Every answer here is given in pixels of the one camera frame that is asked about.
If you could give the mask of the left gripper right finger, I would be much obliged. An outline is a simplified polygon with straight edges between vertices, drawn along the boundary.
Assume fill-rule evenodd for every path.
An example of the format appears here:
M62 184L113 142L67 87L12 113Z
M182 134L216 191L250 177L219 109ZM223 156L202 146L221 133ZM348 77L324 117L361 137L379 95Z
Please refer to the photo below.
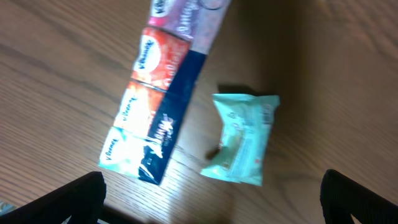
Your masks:
M323 176L320 202L326 224L397 224L397 205L333 169Z

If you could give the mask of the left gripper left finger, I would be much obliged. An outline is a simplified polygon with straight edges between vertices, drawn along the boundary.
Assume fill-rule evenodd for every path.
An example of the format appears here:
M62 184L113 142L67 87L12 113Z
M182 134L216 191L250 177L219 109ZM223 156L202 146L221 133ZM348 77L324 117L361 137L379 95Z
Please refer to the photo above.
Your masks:
M106 197L101 172L86 175L1 216L7 223L96 223Z

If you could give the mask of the teal snack pack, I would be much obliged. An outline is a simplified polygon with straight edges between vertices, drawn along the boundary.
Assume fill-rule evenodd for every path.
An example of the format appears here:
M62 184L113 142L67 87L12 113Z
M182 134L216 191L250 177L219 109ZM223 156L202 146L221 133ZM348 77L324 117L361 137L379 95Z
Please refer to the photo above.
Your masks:
M212 179L261 186L267 142L280 105L277 95L217 93L213 102L223 122L220 151L200 174Z

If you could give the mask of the Kleenex tissue multipack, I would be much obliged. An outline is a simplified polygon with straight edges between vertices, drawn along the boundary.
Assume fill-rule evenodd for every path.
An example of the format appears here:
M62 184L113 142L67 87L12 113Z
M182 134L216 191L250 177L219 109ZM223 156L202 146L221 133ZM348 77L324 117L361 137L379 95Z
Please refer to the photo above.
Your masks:
M229 0L154 0L99 166L160 184Z

